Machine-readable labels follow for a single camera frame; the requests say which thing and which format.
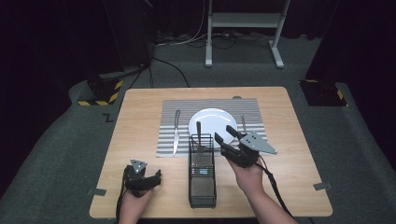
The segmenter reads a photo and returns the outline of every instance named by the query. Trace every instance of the cutlery holder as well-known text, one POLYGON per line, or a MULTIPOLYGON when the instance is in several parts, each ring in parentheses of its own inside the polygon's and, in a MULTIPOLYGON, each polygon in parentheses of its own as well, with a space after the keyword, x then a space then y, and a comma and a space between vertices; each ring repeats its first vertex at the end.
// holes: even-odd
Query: cutlery holder
POLYGON ((201 145, 197 134, 189 139, 189 201, 191 208, 216 207, 216 176, 213 137, 201 134, 201 145))

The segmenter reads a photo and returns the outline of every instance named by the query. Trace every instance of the human arm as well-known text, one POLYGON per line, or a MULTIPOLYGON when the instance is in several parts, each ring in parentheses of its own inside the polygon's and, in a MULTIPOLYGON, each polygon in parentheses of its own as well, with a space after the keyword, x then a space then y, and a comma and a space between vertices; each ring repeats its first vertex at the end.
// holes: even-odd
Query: human arm
POLYGON ((137 198, 127 190, 121 201, 119 224, 137 223, 153 194, 154 189, 149 189, 142 197, 137 198))
POLYGON ((236 183, 244 191, 247 200, 261 224, 297 223, 282 207, 269 197, 262 185, 262 169, 256 165, 242 168, 227 160, 235 172, 236 183))

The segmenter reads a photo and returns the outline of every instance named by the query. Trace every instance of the knife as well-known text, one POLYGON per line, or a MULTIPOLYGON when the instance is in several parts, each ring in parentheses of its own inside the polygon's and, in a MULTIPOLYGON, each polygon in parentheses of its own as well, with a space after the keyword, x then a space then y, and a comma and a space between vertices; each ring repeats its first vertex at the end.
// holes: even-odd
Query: knife
POLYGON ((180 116, 180 110, 176 111, 175 114, 175 136, 174 136, 174 156, 176 155, 177 152, 177 145, 178 145, 178 139, 180 138, 180 136, 178 135, 178 129, 177 129, 177 125, 178 125, 178 117, 180 116))

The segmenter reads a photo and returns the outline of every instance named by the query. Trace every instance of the white metal frame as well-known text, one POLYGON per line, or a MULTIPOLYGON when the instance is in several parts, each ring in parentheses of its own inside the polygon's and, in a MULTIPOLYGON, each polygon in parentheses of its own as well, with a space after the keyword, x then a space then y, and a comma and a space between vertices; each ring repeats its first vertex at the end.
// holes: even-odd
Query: white metal frame
POLYGON ((281 13, 217 13, 212 11, 212 1, 209 0, 208 18, 207 18, 207 40, 205 66, 211 67, 212 60, 212 28, 213 27, 258 27, 258 28, 276 28, 274 40, 268 43, 274 55, 276 66, 284 68, 282 58, 280 57, 277 44, 280 34, 282 33, 283 24, 288 13, 290 0, 285 1, 281 13))

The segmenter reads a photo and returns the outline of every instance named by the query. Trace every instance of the striped placemat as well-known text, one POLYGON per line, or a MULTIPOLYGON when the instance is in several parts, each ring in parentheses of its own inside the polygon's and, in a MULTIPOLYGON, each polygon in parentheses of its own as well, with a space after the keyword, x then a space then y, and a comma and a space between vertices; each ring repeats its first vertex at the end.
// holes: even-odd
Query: striped placemat
MULTIPOLYGON (((237 131, 241 133, 244 131, 242 125, 243 114, 247 132, 255 132, 263 139, 267 139, 262 123, 262 115, 260 114, 256 99, 167 100, 163 101, 157 157, 173 157, 175 113, 178 109, 180 110, 180 117, 177 127, 180 139, 178 141, 177 154, 175 157, 188 157, 190 119, 195 113, 206 108, 217 108, 227 111, 235 119, 237 131)), ((237 147, 238 143, 238 140, 235 138, 230 145, 232 147, 237 147)), ((219 148, 215 148, 215 156, 218 155, 219 148)))

